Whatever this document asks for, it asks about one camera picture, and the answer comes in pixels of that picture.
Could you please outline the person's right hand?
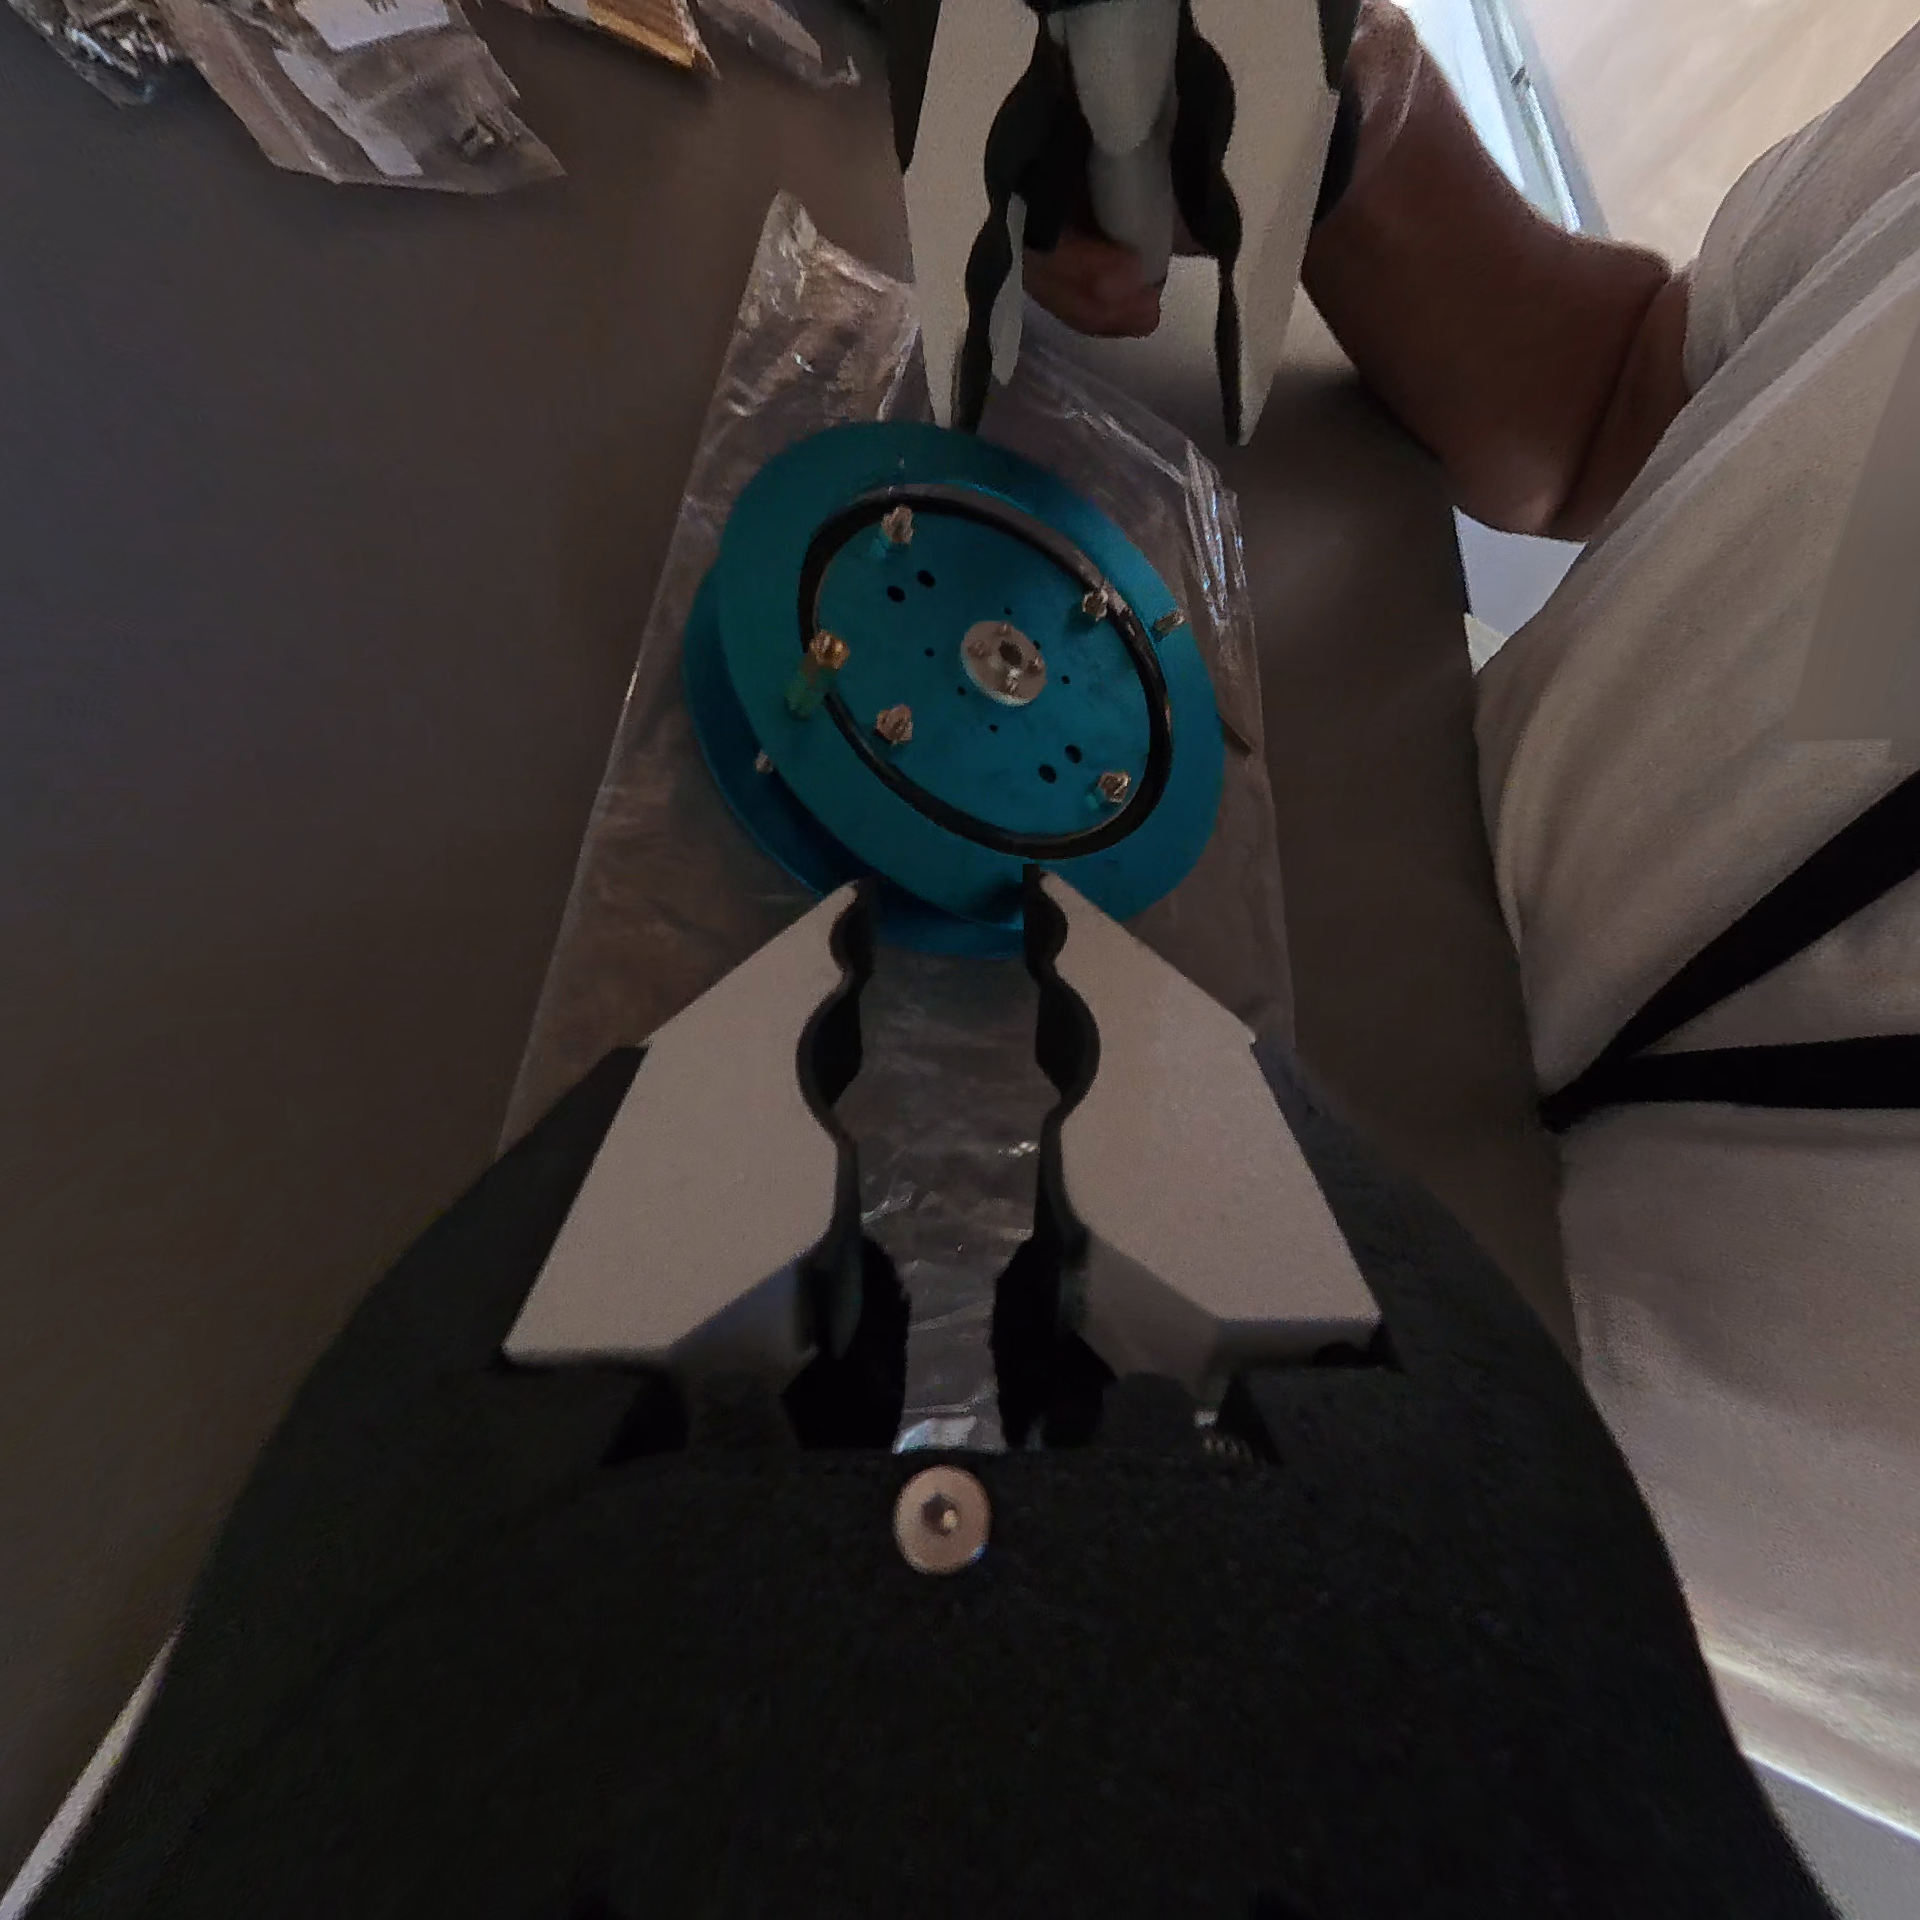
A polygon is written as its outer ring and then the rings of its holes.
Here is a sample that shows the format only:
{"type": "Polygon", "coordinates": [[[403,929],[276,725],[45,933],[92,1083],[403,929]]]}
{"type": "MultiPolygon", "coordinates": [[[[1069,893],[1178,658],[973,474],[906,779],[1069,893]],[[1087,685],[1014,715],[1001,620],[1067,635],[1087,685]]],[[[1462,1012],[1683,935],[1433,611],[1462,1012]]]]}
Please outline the person's right hand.
{"type": "Polygon", "coordinates": [[[1025,252],[1025,292],[1092,340],[1140,340],[1161,325],[1164,281],[1100,231],[1067,229],[1054,247],[1025,252]]]}

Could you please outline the clear plastic bag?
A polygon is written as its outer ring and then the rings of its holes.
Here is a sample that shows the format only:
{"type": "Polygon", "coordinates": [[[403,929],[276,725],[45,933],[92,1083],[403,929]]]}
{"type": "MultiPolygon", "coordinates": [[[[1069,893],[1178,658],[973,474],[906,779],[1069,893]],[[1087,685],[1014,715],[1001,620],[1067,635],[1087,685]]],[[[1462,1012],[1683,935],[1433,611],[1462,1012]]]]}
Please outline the clear plastic bag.
{"type": "MultiPolygon", "coordinates": [[[[820,236],[795,195],[775,191],[639,628],[502,1146],[609,1049],[646,1039],[810,909],[705,769],[684,700],[681,631],[725,514],[765,460],[806,430],[926,410],[907,285],[820,236]]],[[[1205,855],[1132,929],[1258,1035],[1290,1037],[1258,605],[1237,493],[1187,435],[1085,367],[1049,323],[1027,334],[987,435],[1054,468],[1143,548],[1188,615],[1221,710],[1259,743],[1258,756],[1225,747],[1205,855]]],[[[1036,1063],[1038,1009],[1021,955],[891,943],[861,994],[863,1063],[846,1113],[866,1231],[910,1301],[901,1431],[910,1446],[1001,1442],[991,1289],[1033,1227],[1052,1102],[1036,1063]]]]}

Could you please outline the grey desk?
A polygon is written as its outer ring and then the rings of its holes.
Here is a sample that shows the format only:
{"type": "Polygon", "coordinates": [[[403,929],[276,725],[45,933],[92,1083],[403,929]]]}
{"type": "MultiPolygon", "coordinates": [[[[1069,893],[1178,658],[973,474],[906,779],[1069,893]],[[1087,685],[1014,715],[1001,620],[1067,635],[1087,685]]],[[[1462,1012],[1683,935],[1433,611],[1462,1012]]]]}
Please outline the grey desk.
{"type": "Polygon", "coordinates": [[[868,47],[477,13],[557,182],[289,177],[4,11],[6,1879],[493,1159],[773,195],[906,262],[868,47]]]}

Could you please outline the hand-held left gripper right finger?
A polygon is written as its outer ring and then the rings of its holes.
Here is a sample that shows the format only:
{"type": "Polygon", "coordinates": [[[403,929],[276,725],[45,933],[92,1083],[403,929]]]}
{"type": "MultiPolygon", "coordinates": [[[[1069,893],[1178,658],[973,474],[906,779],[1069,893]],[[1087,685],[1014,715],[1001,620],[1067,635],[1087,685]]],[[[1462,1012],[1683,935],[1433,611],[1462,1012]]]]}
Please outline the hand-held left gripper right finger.
{"type": "Polygon", "coordinates": [[[1004,1442],[1085,1444],[1134,1378],[1196,1413],[1254,1374],[1378,1365],[1382,1311],[1258,1033],[1054,870],[1025,873],[1025,966],[1054,1100],[991,1302],[1004,1442]]]}

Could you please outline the assembly guide sheet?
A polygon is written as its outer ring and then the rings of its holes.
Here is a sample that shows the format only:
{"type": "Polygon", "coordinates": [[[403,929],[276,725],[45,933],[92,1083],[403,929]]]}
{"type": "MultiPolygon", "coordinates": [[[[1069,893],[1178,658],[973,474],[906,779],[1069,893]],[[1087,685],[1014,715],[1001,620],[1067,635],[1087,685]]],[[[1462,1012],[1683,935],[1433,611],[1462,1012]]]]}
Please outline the assembly guide sheet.
{"type": "Polygon", "coordinates": [[[84,1762],[77,1780],[65,1794],[65,1801],[36,1837],[13,1881],[6,1886],[2,1898],[2,1917],[25,1917],[33,1914],[45,1881],[60,1869],[60,1863],[82,1836],[95,1806],[113,1785],[113,1775],[122,1769],[139,1723],[154,1706],[177,1643],[179,1633],[169,1635],[169,1639],[159,1645],[126,1707],[116,1715],[109,1731],[84,1762]]]}

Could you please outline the blue turntable bearing assembly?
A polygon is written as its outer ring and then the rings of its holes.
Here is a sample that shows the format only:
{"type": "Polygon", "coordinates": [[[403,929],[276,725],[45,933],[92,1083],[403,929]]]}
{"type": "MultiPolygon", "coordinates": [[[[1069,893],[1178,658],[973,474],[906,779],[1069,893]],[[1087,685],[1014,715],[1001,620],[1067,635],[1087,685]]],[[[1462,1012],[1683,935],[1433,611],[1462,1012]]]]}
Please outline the blue turntable bearing assembly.
{"type": "Polygon", "coordinates": [[[866,643],[831,676],[831,721],[924,820],[998,855],[1085,858],[1161,809],[1188,730],[1153,615],[1085,508],[965,483],[901,483],[806,539],[804,638],[866,643]]]}

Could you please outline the pile of small hardware bags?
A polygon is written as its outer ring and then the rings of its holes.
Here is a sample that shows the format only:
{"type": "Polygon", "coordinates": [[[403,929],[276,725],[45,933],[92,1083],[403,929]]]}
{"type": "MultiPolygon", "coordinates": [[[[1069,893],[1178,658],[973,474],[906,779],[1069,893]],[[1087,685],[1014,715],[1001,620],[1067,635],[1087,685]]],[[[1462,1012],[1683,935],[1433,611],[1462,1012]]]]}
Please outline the pile of small hardware bags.
{"type": "MultiPolygon", "coordinates": [[[[204,87],[278,169],[334,185],[489,197],[562,177],[454,3],[12,3],[75,77],[123,107],[204,87]]],[[[676,74],[726,36],[795,79],[855,85],[883,5],[515,3],[676,74]]]]}

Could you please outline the person's right forearm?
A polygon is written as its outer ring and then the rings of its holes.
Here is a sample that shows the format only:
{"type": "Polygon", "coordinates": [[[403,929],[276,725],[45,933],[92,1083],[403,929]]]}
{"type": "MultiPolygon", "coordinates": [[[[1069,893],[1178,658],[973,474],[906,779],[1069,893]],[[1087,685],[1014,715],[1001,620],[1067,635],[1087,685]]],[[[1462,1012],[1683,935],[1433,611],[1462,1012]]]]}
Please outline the person's right forearm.
{"type": "Polygon", "coordinates": [[[1361,5],[1334,129],[1303,287],[1340,349],[1459,510],[1594,538],[1689,399],[1689,276],[1530,205],[1401,6],[1361,5]]]}

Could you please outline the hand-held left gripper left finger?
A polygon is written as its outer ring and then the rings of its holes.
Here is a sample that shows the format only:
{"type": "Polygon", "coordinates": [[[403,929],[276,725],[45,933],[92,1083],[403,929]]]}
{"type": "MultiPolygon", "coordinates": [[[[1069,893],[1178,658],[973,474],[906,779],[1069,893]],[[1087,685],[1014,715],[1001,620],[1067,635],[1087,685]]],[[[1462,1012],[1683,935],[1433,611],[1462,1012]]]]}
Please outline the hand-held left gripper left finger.
{"type": "Polygon", "coordinates": [[[687,1428],[895,1442],[907,1298],[863,1229],[839,1110],[861,1073],[874,958],[874,884],[855,881],[639,1044],[507,1362],[642,1371],[687,1428]]]}

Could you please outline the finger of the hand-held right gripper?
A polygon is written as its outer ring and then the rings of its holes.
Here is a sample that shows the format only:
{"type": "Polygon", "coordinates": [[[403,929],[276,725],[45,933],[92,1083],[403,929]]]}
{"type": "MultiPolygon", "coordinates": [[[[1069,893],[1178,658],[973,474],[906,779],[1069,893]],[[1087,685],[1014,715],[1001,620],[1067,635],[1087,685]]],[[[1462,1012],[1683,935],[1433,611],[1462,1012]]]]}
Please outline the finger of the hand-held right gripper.
{"type": "Polygon", "coordinates": [[[1340,5],[1182,5],[1172,77],[1175,207],[1217,268],[1221,413],[1245,446],[1284,354],[1329,171],[1340,5]]]}
{"type": "Polygon", "coordinates": [[[978,427],[1025,334],[1025,202],[989,142],[1038,43],[1020,3],[902,6],[902,205],[932,413],[978,427]]]}

